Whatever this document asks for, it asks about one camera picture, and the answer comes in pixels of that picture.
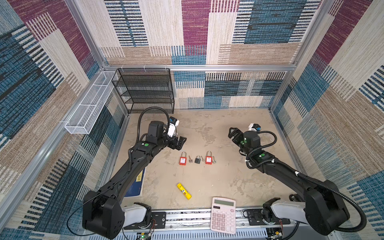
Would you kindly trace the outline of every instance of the red padlock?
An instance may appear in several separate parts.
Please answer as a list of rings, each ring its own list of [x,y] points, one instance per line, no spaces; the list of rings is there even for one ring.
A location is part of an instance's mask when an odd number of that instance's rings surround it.
[[[180,165],[186,165],[187,164],[187,153],[186,152],[181,153],[179,164]]]
[[[207,156],[205,157],[205,164],[212,164],[212,152],[211,151],[208,151],[207,152]]]

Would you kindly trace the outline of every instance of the yellow label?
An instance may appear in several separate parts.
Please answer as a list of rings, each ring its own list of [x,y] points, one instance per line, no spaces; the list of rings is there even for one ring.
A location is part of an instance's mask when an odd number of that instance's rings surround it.
[[[142,177],[143,177],[143,171],[141,171],[141,172],[139,173],[139,175],[137,176],[137,178],[136,178],[136,182],[141,182]]]

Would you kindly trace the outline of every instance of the calculator screen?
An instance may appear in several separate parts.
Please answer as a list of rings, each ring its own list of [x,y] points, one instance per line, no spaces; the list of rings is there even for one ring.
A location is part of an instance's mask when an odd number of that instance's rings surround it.
[[[233,206],[233,202],[227,202],[227,201],[223,201],[223,200],[217,200],[217,199],[215,199],[215,203],[216,203],[216,204],[222,204],[222,205]]]

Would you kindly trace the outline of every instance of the padlock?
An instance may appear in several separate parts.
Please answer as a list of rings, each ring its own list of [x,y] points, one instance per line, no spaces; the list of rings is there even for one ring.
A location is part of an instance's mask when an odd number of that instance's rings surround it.
[[[212,152],[211,151],[207,152],[207,156],[205,157],[205,164],[212,164]]]
[[[187,164],[187,153],[186,152],[181,153],[179,164],[180,165],[186,165]]]
[[[195,163],[200,164],[200,161],[201,161],[201,157],[200,155],[197,155],[197,157],[195,158]]]

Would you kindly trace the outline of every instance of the black padlock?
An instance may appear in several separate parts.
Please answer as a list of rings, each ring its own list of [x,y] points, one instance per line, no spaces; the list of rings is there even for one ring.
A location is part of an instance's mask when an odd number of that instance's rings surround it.
[[[201,157],[197,155],[197,157],[195,158],[195,163],[200,164],[200,161],[201,161]]]

